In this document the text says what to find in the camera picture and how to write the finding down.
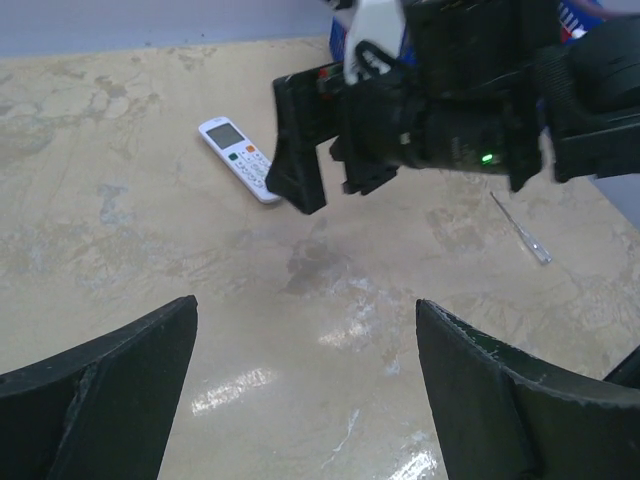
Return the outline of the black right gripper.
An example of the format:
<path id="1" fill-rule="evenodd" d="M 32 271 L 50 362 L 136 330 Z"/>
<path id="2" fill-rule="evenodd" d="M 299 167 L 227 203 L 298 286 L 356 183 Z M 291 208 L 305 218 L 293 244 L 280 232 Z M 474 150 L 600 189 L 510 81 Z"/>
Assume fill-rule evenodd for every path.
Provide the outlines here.
<path id="1" fill-rule="evenodd" d="M 401 167 L 503 175 L 521 190 L 542 169 L 537 52 L 560 42 L 554 1 L 401 1 L 411 66 L 371 42 L 367 76 L 341 67 L 272 82 L 277 139 L 267 189 L 311 215 L 326 206 L 317 146 L 336 137 L 348 194 L 367 194 Z"/>

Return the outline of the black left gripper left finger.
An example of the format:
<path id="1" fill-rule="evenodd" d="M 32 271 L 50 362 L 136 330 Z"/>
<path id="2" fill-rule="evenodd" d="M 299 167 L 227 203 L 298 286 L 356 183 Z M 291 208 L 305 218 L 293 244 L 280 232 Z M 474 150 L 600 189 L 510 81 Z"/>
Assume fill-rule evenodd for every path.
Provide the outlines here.
<path id="1" fill-rule="evenodd" d="M 177 298 L 1 376 L 4 479 L 155 479 L 192 357 L 197 300 Z"/>

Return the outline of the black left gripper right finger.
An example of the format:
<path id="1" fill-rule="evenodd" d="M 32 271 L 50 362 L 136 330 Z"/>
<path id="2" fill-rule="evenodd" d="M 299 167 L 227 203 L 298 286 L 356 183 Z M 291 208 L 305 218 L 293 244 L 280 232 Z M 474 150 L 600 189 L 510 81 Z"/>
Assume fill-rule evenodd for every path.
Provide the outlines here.
<path id="1" fill-rule="evenodd" d="M 416 336 L 449 478 L 638 478 L 637 350 L 593 379 L 429 300 L 416 303 Z"/>

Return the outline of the white remote control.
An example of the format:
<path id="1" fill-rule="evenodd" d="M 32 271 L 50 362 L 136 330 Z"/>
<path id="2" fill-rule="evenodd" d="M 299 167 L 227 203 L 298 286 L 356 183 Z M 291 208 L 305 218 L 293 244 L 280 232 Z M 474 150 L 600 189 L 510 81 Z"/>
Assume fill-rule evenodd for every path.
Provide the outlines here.
<path id="1" fill-rule="evenodd" d="M 281 200 L 266 186 L 272 162 L 228 117 L 205 121 L 199 125 L 198 132 L 256 200 L 265 205 Z"/>

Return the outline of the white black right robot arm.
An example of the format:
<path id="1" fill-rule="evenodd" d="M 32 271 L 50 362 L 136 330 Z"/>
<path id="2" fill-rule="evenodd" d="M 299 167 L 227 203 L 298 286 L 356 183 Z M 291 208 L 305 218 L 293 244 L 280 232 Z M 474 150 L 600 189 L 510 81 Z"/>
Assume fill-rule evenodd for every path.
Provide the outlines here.
<path id="1" fill-rule="evenodd" d="M 559 183 L 639 170 L 639 14 L 586 1 L 564 39 L 555 1 L 356 1 L 339 62 L 273 83 L 267 188 L 326 203 L 317 148 L 366 195 L 402 168 L 503 175 L 521 190 L 550 136 Z"/>

